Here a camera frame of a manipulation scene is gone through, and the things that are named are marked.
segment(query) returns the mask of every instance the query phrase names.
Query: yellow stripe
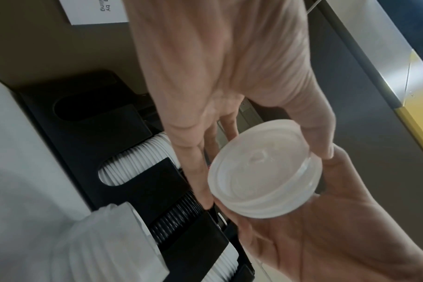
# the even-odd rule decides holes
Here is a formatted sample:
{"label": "yellow stripe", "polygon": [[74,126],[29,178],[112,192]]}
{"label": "yellow stripe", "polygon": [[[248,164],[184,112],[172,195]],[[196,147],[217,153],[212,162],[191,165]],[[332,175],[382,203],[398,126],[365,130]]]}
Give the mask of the yellow stripe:
{"label": "yellow stripe", "polygon": [[417,124],[410,112],[405,107],[395,109],[395,111],[423,148],[423,130]]}

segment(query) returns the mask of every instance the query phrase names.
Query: white sign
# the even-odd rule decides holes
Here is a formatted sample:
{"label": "white sign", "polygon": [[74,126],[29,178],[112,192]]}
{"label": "white sign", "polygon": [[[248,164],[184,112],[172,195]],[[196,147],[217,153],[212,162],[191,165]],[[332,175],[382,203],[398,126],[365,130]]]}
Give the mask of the white sign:
{"label": "white sign", "polygon": [[59,0],[72,25],[128,22],[121,0]]}

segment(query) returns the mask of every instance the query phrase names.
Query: hand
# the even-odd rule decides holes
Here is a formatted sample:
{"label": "hand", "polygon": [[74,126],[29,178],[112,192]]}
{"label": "hand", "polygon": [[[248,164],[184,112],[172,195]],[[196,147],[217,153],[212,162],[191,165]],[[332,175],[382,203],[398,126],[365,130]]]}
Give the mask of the hand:
{"label": "hand", "polygon": [[310,64],[302,0],[125,0],[148,90],[197,199],[207,209],[220,120],[229,140],[244,96],[283,107],[311,150],[332,156],[334,114]]}
{"label": "hand", "polygon": [[250,219],[221,210],[242,245],[296,282],[421,281],[423,251],[374,201],[348,155],[324,161],[326,191],[297,210]]}

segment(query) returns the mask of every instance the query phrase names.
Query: plastic lid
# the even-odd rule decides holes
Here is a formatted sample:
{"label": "plastic lid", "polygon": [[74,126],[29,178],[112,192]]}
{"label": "plastic lid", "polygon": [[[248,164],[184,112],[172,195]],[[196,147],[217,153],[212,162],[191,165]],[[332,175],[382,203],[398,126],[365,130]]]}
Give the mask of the plastic lid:
{"label": "plastic lid", "polygon": [[230,141],[213,160],[208,183],[232,211],[270,218],[304,204],[321,173],[321,159],[310,152],[300,126],[281,119],[252,127]]}

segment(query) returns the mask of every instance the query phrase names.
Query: white plastic lid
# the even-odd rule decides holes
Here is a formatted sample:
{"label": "white plastic lid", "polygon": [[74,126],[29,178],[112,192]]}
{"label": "white plastic lid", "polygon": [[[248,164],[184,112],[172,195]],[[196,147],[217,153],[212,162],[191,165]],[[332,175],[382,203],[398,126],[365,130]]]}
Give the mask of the white plastic lid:
{"label": "white plastic lid", "polygon": [[252,218],[293,211],[314,193],[322,162],[300,126],[281,119],[241,133],[213,160],[208,184],[230,210]]}

